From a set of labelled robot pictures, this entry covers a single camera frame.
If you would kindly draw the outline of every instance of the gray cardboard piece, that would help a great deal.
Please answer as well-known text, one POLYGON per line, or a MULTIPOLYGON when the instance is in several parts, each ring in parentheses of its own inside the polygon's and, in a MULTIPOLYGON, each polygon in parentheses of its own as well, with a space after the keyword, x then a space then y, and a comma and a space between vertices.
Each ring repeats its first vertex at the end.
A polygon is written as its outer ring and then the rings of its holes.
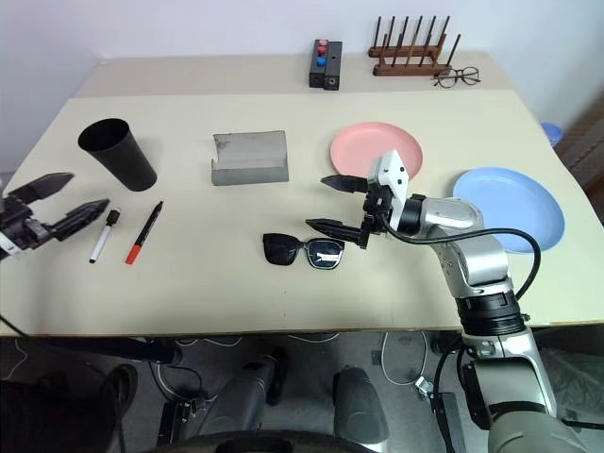
POLYGON ((214 134, 218 160, 211 161, 214 186, 286 182, 285 131, 214 134))

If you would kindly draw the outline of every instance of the blue plate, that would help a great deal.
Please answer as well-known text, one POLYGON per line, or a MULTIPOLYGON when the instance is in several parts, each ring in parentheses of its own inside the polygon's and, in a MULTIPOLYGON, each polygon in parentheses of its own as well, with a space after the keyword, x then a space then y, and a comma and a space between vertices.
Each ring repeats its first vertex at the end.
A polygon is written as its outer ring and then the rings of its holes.
MULTIPOLYGON (((564 215, 558 202, 541 184, 521 173, 500 167, 477 168, 462 175, 453 196, 469 201, 482 211, 487 228, 516 228, 530 234, 548 250, 564 234, 564 215)), ((509 252, 530 253, 524 239, 498 234, 509 252)))

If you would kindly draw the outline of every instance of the white wall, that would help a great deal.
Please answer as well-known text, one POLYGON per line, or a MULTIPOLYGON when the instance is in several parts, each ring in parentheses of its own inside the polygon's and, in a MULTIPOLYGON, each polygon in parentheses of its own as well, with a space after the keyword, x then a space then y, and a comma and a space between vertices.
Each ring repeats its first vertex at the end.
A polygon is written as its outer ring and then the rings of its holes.
POLYGON ((542 121, 569 126, 604 89, 603 0, 2 2, 5 171, 16 168, 98 59, 306 53, 317 37, 363 52, 379 14, 450 14, 460 49, 489 52, 542 121))

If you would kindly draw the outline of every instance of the eyeglasses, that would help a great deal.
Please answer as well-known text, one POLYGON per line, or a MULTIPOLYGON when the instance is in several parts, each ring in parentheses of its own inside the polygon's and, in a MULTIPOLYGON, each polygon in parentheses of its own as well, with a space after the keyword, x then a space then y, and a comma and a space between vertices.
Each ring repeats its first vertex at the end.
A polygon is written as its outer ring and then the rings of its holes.
POLYGON ((344 242, 335 239, 311 239, 307 243, 294 236, 267 233, 262 236, 264 257, 271 264, 289 266, 295 260, 298 250, 304 248, 309 263, 316 269, 335 269, 344 252, 344 242))
POLYGON ((451 88, 459 79, 467 85, 476 85, 480 82, 480 79, 478 78, 478 69, 474 66, 468 66, 463 69, 445 69, 433 78, 436 80, 433 86, 440 85, 443 88, 451 88))

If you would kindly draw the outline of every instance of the pink plate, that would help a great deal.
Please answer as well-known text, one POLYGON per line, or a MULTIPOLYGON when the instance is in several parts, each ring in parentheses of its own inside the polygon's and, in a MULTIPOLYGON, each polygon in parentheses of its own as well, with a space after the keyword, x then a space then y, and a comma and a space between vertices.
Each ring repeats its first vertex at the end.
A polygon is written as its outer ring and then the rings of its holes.
POLYGON ((422 148, 400 127, 388 123, 358 123, 340 131, 331 142, 331 161, 340 175, 367 177, 373 160, 393 149, 411 179, 422 166, 422 148))

